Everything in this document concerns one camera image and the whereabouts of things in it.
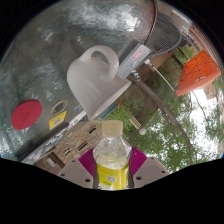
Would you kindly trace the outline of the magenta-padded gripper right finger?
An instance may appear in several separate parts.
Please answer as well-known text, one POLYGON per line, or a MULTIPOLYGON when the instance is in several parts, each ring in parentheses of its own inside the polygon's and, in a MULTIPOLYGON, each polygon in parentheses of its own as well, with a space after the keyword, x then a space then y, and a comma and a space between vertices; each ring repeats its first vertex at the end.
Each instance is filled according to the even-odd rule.
POLYGON ((130 189, 146 186, 167 175, 169 175, 169 171, 156 157, 147 157, 139 149, 132 148, 128 174, 130 189))

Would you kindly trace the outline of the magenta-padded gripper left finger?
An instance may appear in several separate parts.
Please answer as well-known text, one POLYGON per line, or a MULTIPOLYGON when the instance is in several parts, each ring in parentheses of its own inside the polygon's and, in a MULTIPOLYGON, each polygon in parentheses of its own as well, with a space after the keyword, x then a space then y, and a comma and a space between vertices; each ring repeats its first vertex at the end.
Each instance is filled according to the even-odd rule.
POLYGON ((83 188, 97 189, 99 178, 93 150, 88 150, 80 158, 73 157, 58 176, 83 188))

